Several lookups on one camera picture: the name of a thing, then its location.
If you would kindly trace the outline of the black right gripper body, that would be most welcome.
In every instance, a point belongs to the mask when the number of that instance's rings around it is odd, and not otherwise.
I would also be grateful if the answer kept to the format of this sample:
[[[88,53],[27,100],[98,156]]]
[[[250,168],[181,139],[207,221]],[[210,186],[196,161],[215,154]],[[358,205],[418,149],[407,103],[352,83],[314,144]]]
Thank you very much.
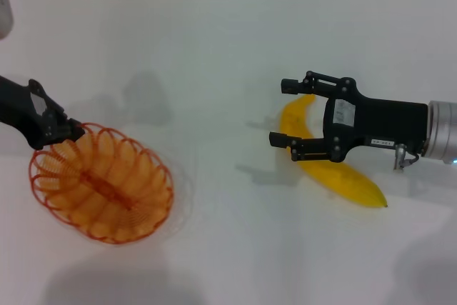
[[[426,104],[372,99],[362,95],[351,78],[324,76],[328,86],[322,95],[328,100],[323,117],[323,142],[326,159],[342,162],[359,146],[397,149],[400,146],[415,163],[427,139]]]

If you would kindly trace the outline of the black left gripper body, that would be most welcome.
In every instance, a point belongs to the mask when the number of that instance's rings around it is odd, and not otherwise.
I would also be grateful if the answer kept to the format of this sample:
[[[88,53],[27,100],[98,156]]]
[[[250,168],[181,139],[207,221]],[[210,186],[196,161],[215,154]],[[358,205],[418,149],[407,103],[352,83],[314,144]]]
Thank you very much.
[[[22,86],[1,77],[1,123],[18,130],[31,148],[42,149],[44,128],[54,127],[56,114],[65,114],[64,109],[38,81],[31,79]]]

